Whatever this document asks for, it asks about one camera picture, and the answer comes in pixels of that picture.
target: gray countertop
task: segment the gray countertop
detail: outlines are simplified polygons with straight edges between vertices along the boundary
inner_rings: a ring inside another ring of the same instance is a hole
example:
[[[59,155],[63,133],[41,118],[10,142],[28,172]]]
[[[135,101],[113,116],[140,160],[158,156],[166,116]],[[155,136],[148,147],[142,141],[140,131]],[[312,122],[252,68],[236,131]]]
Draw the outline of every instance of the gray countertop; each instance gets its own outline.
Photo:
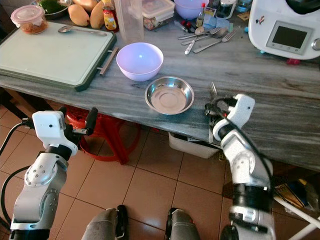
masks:
[[[104,77],[96,74],[82,92],[0,75],[0,86],[79,108],[98,108],[101,113],[165,131],[208,141],[209,119],[204,106],[214,82],[218,94],[244,93],[256,105],[243,130],[267,156],[289,164],[320,171],[320,69],[319,59],[287,65],[286,59],[261,54],[242,28],[228,43],[185,56],[187,46],[177,37],[184,33],[173,23],[154,31],[145,29],[145,42],[159,47],[163,66],[154,78],[175,76],[193,88],[193,106],[178,115],[162,115],[145,102],[146,86],[152,81],[126,78],[114,59]],[[119,34],[116,46],[122,47]],[[213,42],[197,42],[195,47]]]

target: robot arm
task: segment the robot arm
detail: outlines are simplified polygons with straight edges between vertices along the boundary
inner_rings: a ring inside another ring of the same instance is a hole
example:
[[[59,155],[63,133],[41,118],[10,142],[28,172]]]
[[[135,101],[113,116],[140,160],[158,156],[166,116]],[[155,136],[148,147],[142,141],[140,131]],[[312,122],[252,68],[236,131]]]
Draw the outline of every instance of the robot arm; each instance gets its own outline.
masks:
[[[49,238],[59,193],[67,179],[68,160],[77,153],[81,135],[92,134],[97,114],[96,108],[89,112],[84,129],[66,125],[61,111],[32,115],[36,135],[46,150],[24,175],[24,187],[13,208],[10,239]]]
[[[222,100],[229,105],[227,111],[221,112],[216,103],[207,104],[205,111],[211,116],[212,134],[221,141],[230,163],[234,188],[233,206],[229,211],[231,226],[223,230],[221,239],[273,240],[272,164],[239,130],[249,120],[255,100],[243,94]]]

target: plastic jug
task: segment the plastic jug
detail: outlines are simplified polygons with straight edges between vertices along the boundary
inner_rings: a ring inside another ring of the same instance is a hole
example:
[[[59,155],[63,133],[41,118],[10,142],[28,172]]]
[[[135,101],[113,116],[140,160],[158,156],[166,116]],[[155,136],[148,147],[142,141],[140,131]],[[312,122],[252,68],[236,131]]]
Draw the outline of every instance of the plastic jug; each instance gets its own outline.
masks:
[[[143,42],[142,0],[114,0],[120,34],[126,44]]]

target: metal bowl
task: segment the metal bowl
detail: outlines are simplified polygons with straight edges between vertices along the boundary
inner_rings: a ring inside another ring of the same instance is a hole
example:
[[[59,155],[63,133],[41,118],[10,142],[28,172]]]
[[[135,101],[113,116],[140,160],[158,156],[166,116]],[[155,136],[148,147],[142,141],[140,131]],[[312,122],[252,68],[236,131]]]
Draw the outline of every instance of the metal bowl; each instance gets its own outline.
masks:
[[[30,4],[31,5],[38,5],[38,2],[40,2],[41,0],[34,0],[32,1]],[[47,20],[52,20],[52,19],[58,19],[63,17],[64,15],[67,14],[68,12],[68,7],[72,4],[72,0],[57,0],[57,2],[62,5],[65,6],[64,9],[54,12],[54,13],[50,13],[50,14],[45,14],[45,19]]]
[[[191,107],[195,93],[185,80],[175,76],[164,76],[149,84],[144,98],[149,107],[158,113],[174,115]]]

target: green cutting board frame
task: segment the green cutting board frame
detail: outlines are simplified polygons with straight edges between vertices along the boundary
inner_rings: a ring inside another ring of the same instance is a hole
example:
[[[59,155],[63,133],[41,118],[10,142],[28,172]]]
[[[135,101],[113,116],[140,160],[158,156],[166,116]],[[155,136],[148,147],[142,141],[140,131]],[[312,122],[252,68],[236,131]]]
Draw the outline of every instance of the green cutting board frame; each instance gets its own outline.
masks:
[[[3,44],[7,39],[9,39],[11,37],[11,35],[13,35],[18,30],[19,30],[18,28],[13,30],[8,36],[6,36],[0,42],[0,45]],[[89,73],[87,74],[87,76],[85,77],[85,79],[83,80],[83,82],[81,84],[70,85],[67,83],[57,82],[57,81],[49,80],[49,79],[42,78],[42,77],[36,77],[36,76],[24,74],[24,73],[9,71],[9,70],[2,69],[2,68],[0,68],[0,74],[5,75],[5,76],[9,76],[9,77],[14,77],[14,78],[19,78],[19,79],[31,81],[31,82],[37,82],[37,83],[42,83],[42,84],[51,85],[51,86],[55,86],[55,87],[60,87],[60,88],[71,88],[71,89],[76,90],[77,92],[81,92],[83,90],[86,90],[89,87],[90,83],[92,82],[92,80],[94,79],[94,77],[98,71],[97,68],[102,67],[102,64],[104,63],[104,61],[109,53],[108,51],[114,47],[114,45],[117,41],[117,36],[113,32],[109,32],[109,33],[112,34],[112,37],[111,37],[109,43],[105,46],[104,50],[102,51],[102,53],[100,54],[100,56],[98,57],[98,59],[96,60],[96,62],[93,65],[93,67],[91,68],[91,70],[89,71]]]

